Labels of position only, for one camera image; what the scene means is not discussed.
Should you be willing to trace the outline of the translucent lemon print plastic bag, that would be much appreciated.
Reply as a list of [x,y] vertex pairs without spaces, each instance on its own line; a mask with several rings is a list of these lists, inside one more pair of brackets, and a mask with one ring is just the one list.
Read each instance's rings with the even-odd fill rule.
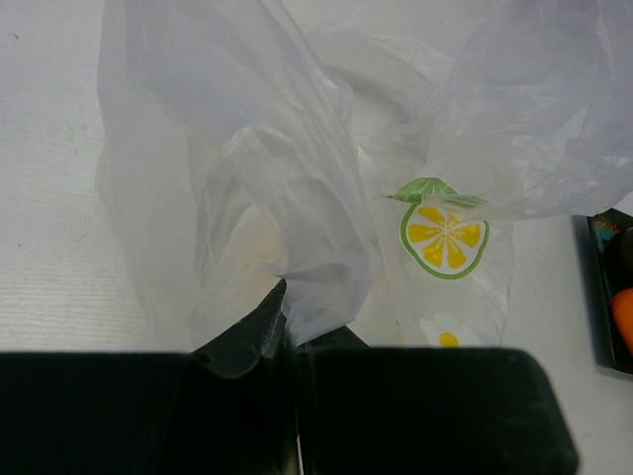
[[632,189],[628,1],[109,1],[99,192],[158,343],[501,343],[512,226]]

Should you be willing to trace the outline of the orange fake fruit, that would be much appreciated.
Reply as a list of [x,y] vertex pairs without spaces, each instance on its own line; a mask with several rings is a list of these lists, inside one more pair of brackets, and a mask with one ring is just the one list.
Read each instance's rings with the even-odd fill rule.
[[629,353],[633,352],[633,289],[617,293],[611,301],[611,311],[618,331]]

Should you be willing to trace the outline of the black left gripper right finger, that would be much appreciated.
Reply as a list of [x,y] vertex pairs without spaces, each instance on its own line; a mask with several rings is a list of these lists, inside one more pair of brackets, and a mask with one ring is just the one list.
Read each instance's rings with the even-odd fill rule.
[[340,328],[296,350],[309,474],[574,474],[550,381],[511,348],[370,346]]

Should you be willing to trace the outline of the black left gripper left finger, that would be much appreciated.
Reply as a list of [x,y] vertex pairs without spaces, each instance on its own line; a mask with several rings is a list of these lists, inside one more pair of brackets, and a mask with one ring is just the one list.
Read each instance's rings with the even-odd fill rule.
[[295,474],[286,291],[190,353],[5,352],[5,474]]

